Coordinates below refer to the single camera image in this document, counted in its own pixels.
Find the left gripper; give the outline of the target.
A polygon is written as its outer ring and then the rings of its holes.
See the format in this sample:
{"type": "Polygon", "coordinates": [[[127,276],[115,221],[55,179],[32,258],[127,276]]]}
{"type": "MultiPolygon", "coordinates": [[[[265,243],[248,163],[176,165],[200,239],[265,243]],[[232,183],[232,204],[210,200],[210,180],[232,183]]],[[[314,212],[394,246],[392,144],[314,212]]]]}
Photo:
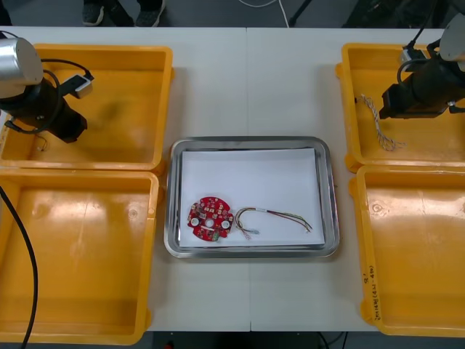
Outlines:
{"type": "Polygon", "coordinates": [[[46,131],[65,143],[74,143],[86,129],[86,119],[67,103],[63,103],[59,113],[46,128],[46,131]]]}

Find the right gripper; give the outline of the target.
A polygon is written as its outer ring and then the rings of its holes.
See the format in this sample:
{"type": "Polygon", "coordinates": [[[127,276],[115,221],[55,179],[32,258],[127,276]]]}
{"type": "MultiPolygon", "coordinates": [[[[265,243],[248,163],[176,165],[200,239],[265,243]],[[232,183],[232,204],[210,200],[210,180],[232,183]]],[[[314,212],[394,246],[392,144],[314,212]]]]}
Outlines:
{"type": "Polygon", "coordinates": [[[451,87],[442,76],[417,71],[401,84],[393,84],[382,100],[381,119],[434,118],[448,106],[451,87]]]}

